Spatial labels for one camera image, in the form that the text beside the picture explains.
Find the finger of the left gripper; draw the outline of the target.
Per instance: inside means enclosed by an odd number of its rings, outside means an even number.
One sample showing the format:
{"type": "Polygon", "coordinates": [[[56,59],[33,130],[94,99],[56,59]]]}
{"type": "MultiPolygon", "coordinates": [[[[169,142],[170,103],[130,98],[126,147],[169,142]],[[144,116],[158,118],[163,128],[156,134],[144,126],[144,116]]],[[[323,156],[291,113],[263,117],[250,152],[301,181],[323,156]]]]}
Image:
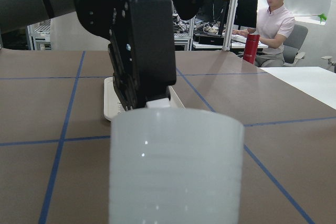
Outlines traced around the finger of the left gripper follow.
{"type": "Polygon", "coordinates": [[[127,0],[128,43],[137,108],[141,99],[176,83],[171,0],[127,0]]]}
{"type": "Polygon", "coordinates": [[[129,51],[119,47],[119,41],[112,29],[109,30],[108,51],[113,67],[113,87],[123,108],[137,108],[137,95],[134,86],[132,58],[129,51]]]}

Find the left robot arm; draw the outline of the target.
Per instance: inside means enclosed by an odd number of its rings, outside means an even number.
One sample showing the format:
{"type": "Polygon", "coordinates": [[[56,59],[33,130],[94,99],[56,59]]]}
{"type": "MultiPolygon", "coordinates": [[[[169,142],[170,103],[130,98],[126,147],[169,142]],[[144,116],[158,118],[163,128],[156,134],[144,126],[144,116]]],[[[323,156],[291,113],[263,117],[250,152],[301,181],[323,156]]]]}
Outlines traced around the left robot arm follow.
{"type": "Polygon", "coordinates": [[[1,0],[1,32],[75,12],[109,41],[114,90],[124,109],[169,99],[176,83],[172,12],[193,18],[204,0],[1,0]]]}

